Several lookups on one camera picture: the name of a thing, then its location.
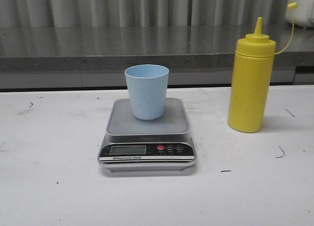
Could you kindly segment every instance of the scale control panel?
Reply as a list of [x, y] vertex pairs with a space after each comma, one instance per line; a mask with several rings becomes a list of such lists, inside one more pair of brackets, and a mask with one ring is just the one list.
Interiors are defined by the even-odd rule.
[[116, 143], [103, 147], [99, 161], [104, 164], [187, 163], [195, 159], [187, 143]]

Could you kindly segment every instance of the red button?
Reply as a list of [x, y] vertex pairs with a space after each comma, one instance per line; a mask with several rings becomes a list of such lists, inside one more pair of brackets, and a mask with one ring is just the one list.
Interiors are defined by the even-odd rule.
[[165, 149], [165, 146], [163, 146], [163, 145], [158, 145], [158, 146], [157, 146], [157, 149], [158, 149], [158, 150], [164, 150], [164, 149]]

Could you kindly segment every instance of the scale button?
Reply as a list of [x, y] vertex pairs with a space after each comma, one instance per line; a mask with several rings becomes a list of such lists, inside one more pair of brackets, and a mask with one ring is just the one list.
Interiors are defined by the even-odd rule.
[[173, 150], [173, 149], [174, 149], [173, 145], [167, 145], [167, 150]]
[[165, 146], [163, 146], [163, 145], [158, 145], [158, 146], [157, 146], [157, 149], [158, 149], [158, 150], [164, 150], [164, 149], [165, 149]]
[[182, 150], [183, 146], [182, 145], [176, 145], [176, 150]]

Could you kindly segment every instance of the yellow squeeze bottle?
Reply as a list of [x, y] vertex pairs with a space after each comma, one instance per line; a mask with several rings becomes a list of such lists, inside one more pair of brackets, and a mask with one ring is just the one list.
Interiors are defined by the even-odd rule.
[[[288, 5], [292, 10], [297, 3]], [[228, 124], [235, 130], [252, 133], [260, 130], [275, 54], [276, 42], [262, 34], [262, 17], [255, 31], [239, 39], [235, 52]]]

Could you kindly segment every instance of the cup rim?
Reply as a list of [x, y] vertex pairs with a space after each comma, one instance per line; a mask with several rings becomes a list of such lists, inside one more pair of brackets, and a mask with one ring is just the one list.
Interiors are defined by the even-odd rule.
[[[147, 65], [149, 65], [149, 66], [156, 66], [156, 67], [162, 67], [162, 68], [165, 68], [167, 71], [166, 71], [164, 74], [161, 74], [161, 75], [158, 75], [158, 76], [152, 76], [152, 77], [138, 77], [138, 76], [132, 76], [132, 75], [127, 74], [127, 71], [128, 71], [129, 69], [132, 69], [132, 68], [134, 68], [134, 67], [142, 67], [142, 66], [147, 66]], [[165, 76], [165, 75], [169, 74], [169, 69], [168, 69], [167, 67], [163, 66], [163, 65], [156, 65], [156, 64], [141, 64], [141, 65], [134, 65], [134, 66], [131, 66], [131, 67], [127, 68], [127, 69], [124, 71], [124, 74], [125, 74], [126, 76], [129, 76], [129, 77], [132, 77], [132, 78], [139, 78], [139, 79], [151, 79], [151, 78], [158, 78], [158, 77], [162, 77], [162, 76]]]

